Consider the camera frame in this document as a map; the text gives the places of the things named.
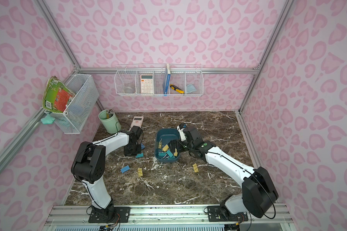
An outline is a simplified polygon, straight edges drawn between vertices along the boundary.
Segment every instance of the light blue cloth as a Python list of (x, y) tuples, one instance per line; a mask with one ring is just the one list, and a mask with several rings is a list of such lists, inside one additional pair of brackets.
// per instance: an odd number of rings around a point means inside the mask
[(196, 88), (195, 88), (195, 86), (193, 84), (188, 84), (186, 86), (186, 94), (194, 92), (194, 91), (196, 91)]
[(50, 115), (46, 115), (41, 119), (42, 124), (53, 124), (56, 119), (51, 117)]

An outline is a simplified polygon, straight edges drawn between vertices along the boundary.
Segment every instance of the green pencil cup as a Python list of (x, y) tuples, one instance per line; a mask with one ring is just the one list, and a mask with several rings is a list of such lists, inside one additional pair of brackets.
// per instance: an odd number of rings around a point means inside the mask
[(118, 122), (116, 113), (114, 113), (111, 118), (107, 119), (105, 109), (99, 113), (98, 117), (108, 133), (114, 134), (121, 130), (121, 124)]

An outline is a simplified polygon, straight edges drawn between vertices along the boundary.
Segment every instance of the mint green cloth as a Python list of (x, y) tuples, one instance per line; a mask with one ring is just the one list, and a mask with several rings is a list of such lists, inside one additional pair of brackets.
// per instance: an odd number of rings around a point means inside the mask
[(50, 115), (46, 115), (41, 119), (42, 124), (53, 124), (56, 119), (51, 117)]

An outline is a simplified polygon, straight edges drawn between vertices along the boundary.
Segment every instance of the barcode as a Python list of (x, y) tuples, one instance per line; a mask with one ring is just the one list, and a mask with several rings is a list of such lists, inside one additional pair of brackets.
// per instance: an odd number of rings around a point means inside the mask
[(51, 107), (51, 102), (49, 102), (49, 101), (45, 101), (45, 104), (46, 104), (46, 107), (47, 108), (49, 108), (49, 109), (51, 109), (52, 107)]

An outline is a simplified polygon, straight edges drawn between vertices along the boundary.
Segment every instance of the blue book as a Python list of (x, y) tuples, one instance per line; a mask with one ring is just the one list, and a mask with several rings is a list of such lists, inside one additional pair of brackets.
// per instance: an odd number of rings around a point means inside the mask
[(170, 82), (170, 77), (171, 77), (171, 71), (170, 71), (170, 65), (167, 63), (166, 64), (166, 71), (165, 71), (165, 79), (163, 80), (163, 94), (167, 94), (168, 91), (168, 86)]

